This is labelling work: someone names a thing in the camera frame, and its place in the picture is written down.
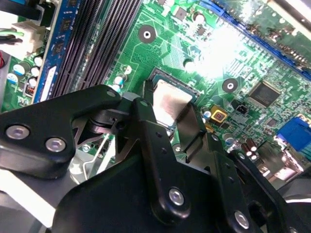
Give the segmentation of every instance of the power connector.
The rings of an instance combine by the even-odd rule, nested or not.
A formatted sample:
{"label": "power connector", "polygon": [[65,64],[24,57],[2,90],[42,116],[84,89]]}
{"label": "power connector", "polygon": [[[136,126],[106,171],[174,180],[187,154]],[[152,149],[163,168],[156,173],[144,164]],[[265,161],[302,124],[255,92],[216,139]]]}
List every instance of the power connector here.
{"label": "power connector", "polygon": [[22,40],[21,43],[0,45],[0,50],[7,54],[23,60],[27,55],[38,51],[44,45],[45,27],[39,27],[31,21],[13,23],[11,27],[16,32],[23,33],[23,36],[16,35],[16,38]]}

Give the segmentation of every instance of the blue ram slot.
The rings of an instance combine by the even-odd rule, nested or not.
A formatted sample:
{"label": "blue ram slot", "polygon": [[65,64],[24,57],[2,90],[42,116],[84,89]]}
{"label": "blue ram slot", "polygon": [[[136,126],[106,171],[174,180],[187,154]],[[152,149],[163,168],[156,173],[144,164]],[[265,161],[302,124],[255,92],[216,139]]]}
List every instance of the blue ram slot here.
{"label": "blue ram slot", "polygon": [[219,17],[224,19],[227,23],[230,23],[231,25],[235,26],[237,29],[239,29],[241,32],[243,32],[246,36],[248,36],[249,38],[256,41],[258,44],[260,44],[262,47],[264,47],[266,50],[268,50],[271,54],[273,54],[275,57],[277,57],[279,60],[281,60],[283,63],[290,66],[298,74],[305,77],[308,81],[311,81],[311,74],[309,72],[301,71],[301,70],[297,69],[296,64],[293,60],[284,56],[282,54],[282,52],[273,48],[267,42],[262,40],[259,36],[251,34],[243,24],[238,22],[235,18],[233,18],[230,14],[228,14],[225,10],[221,9],[215,3],[213,3],[210,0],[201,0],[199,4],[202,7],[213,11],[216,15],[218,15]]}
{"label": "blue ram slot", "polygon": [[50,45],[46,48],[46,59],[42,68],[34,103],[49,99],[51,88],[56,82],[57,73],[61,66],[72,27],[82,0],[63,0],[55,22]]}

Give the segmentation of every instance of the chip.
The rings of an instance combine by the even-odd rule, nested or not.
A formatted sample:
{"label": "chip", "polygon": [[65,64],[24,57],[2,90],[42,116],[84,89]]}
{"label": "chip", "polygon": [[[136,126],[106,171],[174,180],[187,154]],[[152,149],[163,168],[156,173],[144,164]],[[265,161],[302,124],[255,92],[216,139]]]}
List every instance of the chip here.
{"label": "chip", "polygon": [[184,20],[187,16],[187,11],[184,10],[183,8],[179,7],[176,14],[175,14],[175,17],[179,20]]}
{"label": "chip", "polygon": [[166,2],[166,0],[157,0],[157,2],[158,2],[161,6],[163,6],[164,3]]}
{"label": "chip", "polygon": [[280,92],[266,82],[257,84],[249,94],[252,100],[264,108],[273,104],[279,96]]}
{"label": "chip", "polygon": [[64,42],[63,41],[58,41],[53,48],[53,56],[57,55],[63,50],[64,47]]}
{"label": "chip", "polygon": [[274,126],[276,126],[276,124],[277,124],[277,120],[275,120],[273,118],[270,118],[267,122],[267,125],[270,127],[274,127]]}
{"label": "chip", "polygon": [[76,6],[77,5],[77,0],[69,0],[68,1],[68,6]]}
{"label": "chip", "polygon": [[65,31],[67,31],[69,29],[70,25],[71,25],[71,18],[64,18],[62,20],[62,24],[60,26],[60,32],[63,33]]}

